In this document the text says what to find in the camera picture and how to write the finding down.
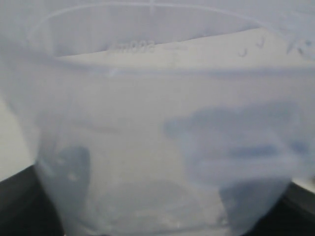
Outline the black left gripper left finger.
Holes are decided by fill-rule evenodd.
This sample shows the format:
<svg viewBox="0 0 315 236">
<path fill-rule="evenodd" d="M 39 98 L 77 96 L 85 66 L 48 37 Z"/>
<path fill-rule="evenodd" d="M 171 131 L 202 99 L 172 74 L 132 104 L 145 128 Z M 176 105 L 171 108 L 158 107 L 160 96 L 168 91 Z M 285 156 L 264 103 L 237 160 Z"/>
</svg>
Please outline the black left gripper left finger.
<svg viewBox="0 0 315 236">
<path fill-rule="evenodd" d="M 2 236 L 63 236 L 54 206 L 29 166 L 0 182 Z"/>
</svg>

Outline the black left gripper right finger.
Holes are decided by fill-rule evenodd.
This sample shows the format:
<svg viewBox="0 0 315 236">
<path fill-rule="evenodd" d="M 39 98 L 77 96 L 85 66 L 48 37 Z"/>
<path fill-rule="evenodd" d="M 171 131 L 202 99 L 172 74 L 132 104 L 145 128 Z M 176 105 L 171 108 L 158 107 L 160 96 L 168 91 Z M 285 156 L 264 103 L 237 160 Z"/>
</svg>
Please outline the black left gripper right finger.
<svg viewBox="0 0 315 236">
<path fill-rule="evenodd" d="M 313 236 L 315 185 L 293 182 L 284 197 L 248 233 L 250 236 Z"/>
</svg>

